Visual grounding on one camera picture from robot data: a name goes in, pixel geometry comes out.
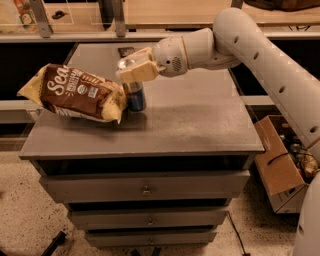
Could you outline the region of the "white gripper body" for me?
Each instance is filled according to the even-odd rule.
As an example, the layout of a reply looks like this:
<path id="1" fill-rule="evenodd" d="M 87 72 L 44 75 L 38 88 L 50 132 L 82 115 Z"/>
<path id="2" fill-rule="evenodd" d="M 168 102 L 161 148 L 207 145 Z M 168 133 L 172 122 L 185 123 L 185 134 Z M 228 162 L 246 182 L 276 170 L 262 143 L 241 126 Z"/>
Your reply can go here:
<path id="1" fill-rule="evenodd" d="M 153 46 L 152 50 L 153 59 L 162 76 L 175 77 L 188 71 L 187 57 L 181 36 L 162 39 Z"/>

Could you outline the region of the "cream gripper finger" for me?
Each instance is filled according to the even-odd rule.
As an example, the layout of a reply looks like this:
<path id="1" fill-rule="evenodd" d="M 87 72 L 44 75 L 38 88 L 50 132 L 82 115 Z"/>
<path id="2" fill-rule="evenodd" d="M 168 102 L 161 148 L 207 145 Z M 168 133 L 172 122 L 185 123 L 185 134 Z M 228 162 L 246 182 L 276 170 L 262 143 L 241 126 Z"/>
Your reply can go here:
<path id="1" fill-rule="evenodd" d="M 145 47 L 127 56 L 132 63 L 143 63 L 153 60 L 153 51 L 151 47 Z"/>
<path id="2" fill-rule="evenodd" d="M 123 83 L 152 81 L 160 71 L 160 66 L 153 61 L 135 63 L 122 60 L 117 64 L 116 77 Z"/>

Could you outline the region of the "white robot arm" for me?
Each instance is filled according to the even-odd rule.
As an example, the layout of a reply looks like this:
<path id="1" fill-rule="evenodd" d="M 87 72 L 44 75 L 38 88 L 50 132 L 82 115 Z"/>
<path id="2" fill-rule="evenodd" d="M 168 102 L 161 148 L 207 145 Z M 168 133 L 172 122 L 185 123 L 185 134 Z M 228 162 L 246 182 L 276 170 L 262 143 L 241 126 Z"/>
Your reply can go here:
<path id="1" fill-rule="evenodd" d="M 244 64 L 316 160 L 320 161 L 320 81 L 275 46 L 252 18 L 227 8 L 211 29 L 167 37 L 118 62 L 123 83 L 175 77 L 189 70 Z"/>

